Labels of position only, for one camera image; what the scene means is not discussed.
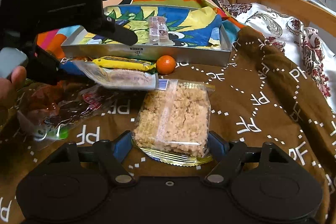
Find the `person's left hand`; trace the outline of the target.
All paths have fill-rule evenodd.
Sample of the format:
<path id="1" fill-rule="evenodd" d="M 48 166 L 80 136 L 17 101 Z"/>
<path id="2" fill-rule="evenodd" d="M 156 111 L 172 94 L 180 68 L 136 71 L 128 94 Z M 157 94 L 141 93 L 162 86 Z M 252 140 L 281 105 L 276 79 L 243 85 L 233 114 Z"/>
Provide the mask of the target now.
<path id="1" fill-rule="evenodd" d="M 12 71 L 9 80 L 1 78 L 1 110 L 14 106 L 17 100 L 17 90 L 23 87 L 26 75 L 25 67 L 18 66 Z"/>

